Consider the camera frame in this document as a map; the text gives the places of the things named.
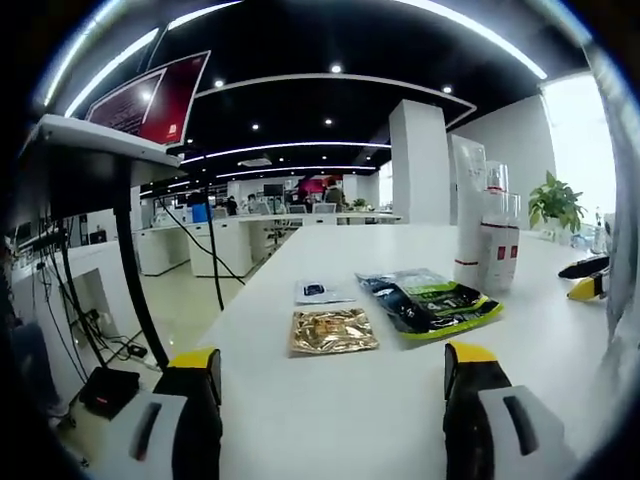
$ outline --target red screen display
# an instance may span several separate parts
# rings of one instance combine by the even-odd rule
[[[86,119],[164,145],[183,143],[208,58],[198,53],[158,67],[95,102]]]

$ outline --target office chair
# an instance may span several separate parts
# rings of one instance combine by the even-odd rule
[[[213,218],[227,218],[227,209],[226,208],[214,208],[213,209]]]
[[[271,209],[269,208],[269,205],[267,205],[264,202],[260,202],[258,204],[258,213],[260,215],[271,215]]]
[[[336,213],[336,204],[314,203],[312,213]]]
[[[289,213],[307,213],[307,207],[304,205],[289,205],[287,208],[289,209]]]

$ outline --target white pillar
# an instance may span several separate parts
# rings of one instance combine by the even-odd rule
[[[393,213],[404,223],[449,224],[449,152],[442,109],[402,100],[389,116]]]
[[[227,183],[227,197],[233,197],[236,203],[240,205],[242,198],[240,197],[240,182],[228,182]]]
[[[343,175],[342,176],[342,191],[347,202],[353,203],[358,198],[358,176],[357,175]]]

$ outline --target computer monitor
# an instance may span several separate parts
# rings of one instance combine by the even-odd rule
[[[304,205],[289,205],[289,213],[307,213],[307,207]]]
[[[314,203],[313,213],[336,213],[335,203]]]
[[[91,245],[96,243],[105,243],[107,241],[107,232],[105,230],[98,230],[89,234],[89,243]]]
[[[265,184],[262,195],[264,197],[282,197],[284,195],[284,186],[281,183]]]

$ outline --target monitor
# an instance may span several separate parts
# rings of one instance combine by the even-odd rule
[[[281,183],[265,184],[263,190],[264,197],[282,197],[284,195],[284,186]]]

